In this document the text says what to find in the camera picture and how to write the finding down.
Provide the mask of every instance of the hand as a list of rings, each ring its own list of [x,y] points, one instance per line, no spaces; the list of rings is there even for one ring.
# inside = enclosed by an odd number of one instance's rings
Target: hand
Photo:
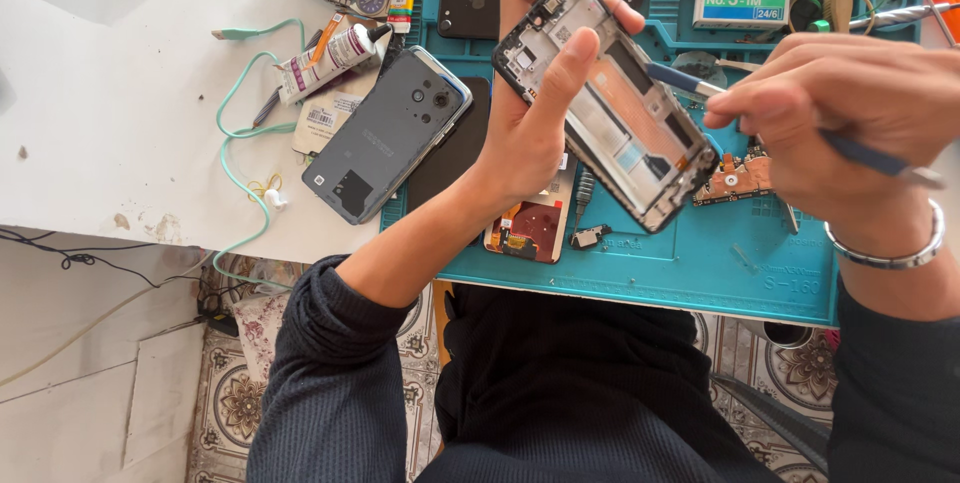
[[[741,116],[743,133],[762,137],[774,189],[788,204],[829,221],[858,251],[910,255],[930,241],[927,193],[846,160],[817,128],[845,122],[848,137],[929,165],[960,135],[960,50],[796,33],[706,108],[706,127]]]
[[[533,2],[500,0],[500,38],[510,33]],[[604,3],[630,35],[643,29],[643,17],[623,0]],[[593,29],[578,29],[545,71],[529,108],[503,78],[494,78],[486,142],[468,174],[480,180],[477,188],[495,194],[495,214],[543,191],[557,174],[567,109],[587,81],[599,45]]]

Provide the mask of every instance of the gray phone back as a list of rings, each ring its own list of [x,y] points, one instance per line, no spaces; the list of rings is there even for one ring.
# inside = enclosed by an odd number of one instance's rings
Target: gray phone back
[[[366,223],[448,130],[463,104],[460,91],[405,49],[302,180],[347,222]]]

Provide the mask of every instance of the person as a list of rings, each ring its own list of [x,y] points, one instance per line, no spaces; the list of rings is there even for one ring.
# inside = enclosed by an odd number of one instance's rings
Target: person
[[[500,33],[534,0],[501,0]],[[632,35],[643,19],[606,0]],[[527,107],[496,79],[486,142],[449,188],[294,287],[276,340],[254,483],[404,480],[395,335],[418,294],[503,211],[545,188],[564,118],[598,51],[581,28]],[[926,166],[960,134],[960,52],[862,36],[795,34],[710,99],[711,128],[742,116],[772,158],[777,194],[872,256],[931,240],[925,190],[837,155],[815,114]],[[960,273],[943,248],[883,270],[837,258],[843,342],[831,481],[960,480]],[[452,360],[435,403],[444,449],[416,481],[779,481],[719,415],[688,312],[460,285],[444,331]]]

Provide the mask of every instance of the tiled floor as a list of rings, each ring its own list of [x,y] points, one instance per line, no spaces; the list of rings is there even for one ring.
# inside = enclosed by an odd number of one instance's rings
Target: tiled floor
[[[824,333],[815,330],[807,345],[778,348],[758,338],[732,317],[695,313],[697,343],[713,360],[714,372],[733,376],[827,427],[834,420],[836,388],[833,354]],[[788,483],[826,483],[806,457],[726,391],[710,384],[713,406],[733,427],[757,460]]]
[[[236,263],[247,270],[252,264]],[[441,443],[433,410],[440,361],[432,296],[432,287],[423,291],[396,335],[407,415],[407,481],[413,481],[433,459]],[[252,376],[256,374],[247,366],[240,341],[209,330],[203,345],[188,483],[245,480],[247,453],[260,424],[260,397],[266,388]]]
[[[248,271],[252,264],[242,257],[233,262],[238,273],[241,269]],[[215,286],[227,285],[219,278],[214,282]],[[433,396],[442,345],[435,313],[437,309],[443,312],[443,289],[437,283],[424,290],[396,336],[407,415],[407,481],[414,480],[441,446]],[[239,300],[233,292],[230,295],[229,299]],[[822,331],[817,330],[813,341],[804,347],[780,349],[755,337],[731,317],[695,316],[698,347],[713,360],[714,371],[734,376],[831,425],[836,376]],[[440,316],[439,322],[442,328],[445,317]],[[188,483],[245,480],[247,451],[260,422],[260,396],[265,388],[251,376],[240,341],[209,331],[204,340]],[[827,482],[803,455],[725,391],[713,386],[711,395],[716,409],[747,448],[781,479],[788,483]]]

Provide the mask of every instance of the white table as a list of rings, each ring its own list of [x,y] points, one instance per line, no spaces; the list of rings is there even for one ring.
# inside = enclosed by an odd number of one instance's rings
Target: white table
[[[0,224],[214,250],[256,232],[260,208],[220,167],[214,114],[250,57],[290,58],[298,33],[227,42],[210,30],[299,17],[309,36],[331,12],[322,0],[0,0]],[[925,45],[944,44],[932,21],[924,31]],[[274,87],[261,59],[224,112],[227,128],[247,127]],[[268,124],[297,115],[279,107]],[[316,198],[291,136],[230,146],[240,181],[278,172],[290,202],[237,252],[312,262],[356,250],[379,222],[350,226]],[[953,177],[940,198],[960,248],[960,146],[936,168]]]

